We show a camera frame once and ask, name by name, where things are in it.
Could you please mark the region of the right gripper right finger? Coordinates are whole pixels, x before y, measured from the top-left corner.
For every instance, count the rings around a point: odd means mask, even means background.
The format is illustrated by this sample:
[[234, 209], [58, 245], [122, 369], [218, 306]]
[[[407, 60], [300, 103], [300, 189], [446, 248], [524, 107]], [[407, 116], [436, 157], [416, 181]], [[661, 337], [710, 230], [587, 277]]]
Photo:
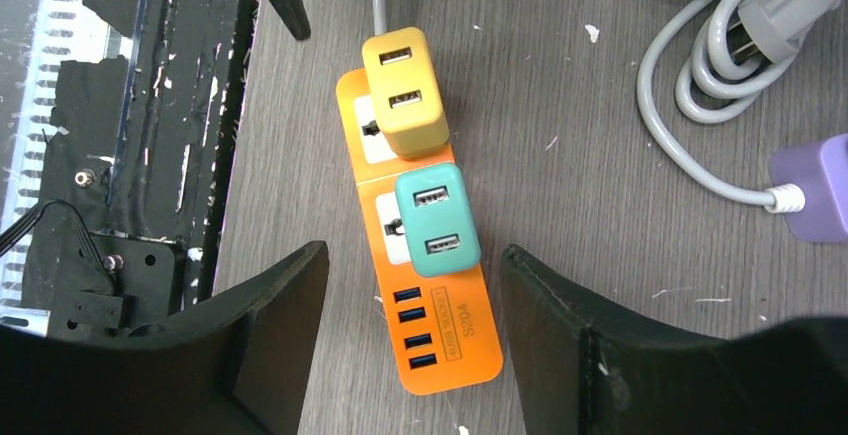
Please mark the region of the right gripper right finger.
[[735, 339], [643, 316], [518, 245], [500, 261], [530, 434], [843, 434], [847, 320], [796, 318]]

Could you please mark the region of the yellow plug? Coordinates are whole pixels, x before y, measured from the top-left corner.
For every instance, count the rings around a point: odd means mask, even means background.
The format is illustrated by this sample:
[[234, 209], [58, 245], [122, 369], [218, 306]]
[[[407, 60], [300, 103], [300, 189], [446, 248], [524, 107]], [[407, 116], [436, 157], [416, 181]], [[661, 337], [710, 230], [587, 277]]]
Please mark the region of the yellow plug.
[[361, 50], [377, 127], [400, 158], [441, 151], [449, 139], [443, 100], [423, 31], [375, 35]]

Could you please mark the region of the teal plug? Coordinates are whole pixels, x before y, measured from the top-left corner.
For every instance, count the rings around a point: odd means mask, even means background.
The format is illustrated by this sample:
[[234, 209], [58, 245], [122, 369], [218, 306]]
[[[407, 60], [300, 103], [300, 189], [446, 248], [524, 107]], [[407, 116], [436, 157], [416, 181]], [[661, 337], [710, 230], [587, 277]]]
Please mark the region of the teal plug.
[[405, 172], [395, 198], [415, 272], [433, 278], [469, 270], [481, 258], [464, 178], [450, 162]]

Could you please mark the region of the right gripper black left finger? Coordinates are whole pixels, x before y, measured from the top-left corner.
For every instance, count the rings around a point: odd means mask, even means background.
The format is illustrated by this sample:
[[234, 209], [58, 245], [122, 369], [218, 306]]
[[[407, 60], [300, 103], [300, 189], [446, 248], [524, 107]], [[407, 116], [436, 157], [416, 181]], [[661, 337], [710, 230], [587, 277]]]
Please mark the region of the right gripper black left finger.
[[1, 332], [5, 434], [294, 434], [329, 275], [311, 241], [262, 273], [116, 338]]

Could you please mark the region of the orange power strip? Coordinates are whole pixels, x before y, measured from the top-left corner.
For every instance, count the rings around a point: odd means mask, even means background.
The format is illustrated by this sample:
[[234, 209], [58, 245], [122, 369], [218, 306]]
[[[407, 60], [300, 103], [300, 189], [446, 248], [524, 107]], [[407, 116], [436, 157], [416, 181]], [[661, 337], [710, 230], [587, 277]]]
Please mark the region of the orange power strip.
[[397, 158], [381, 134], [365, 128], [374, 114], [363, 69], [339, 79], [336, 98], [401, 384], [423, 396], [495, 379], [504, 357], [482, 268], [418, 275], [394, 193], [400, 174], [451, 162], [452, 150]]

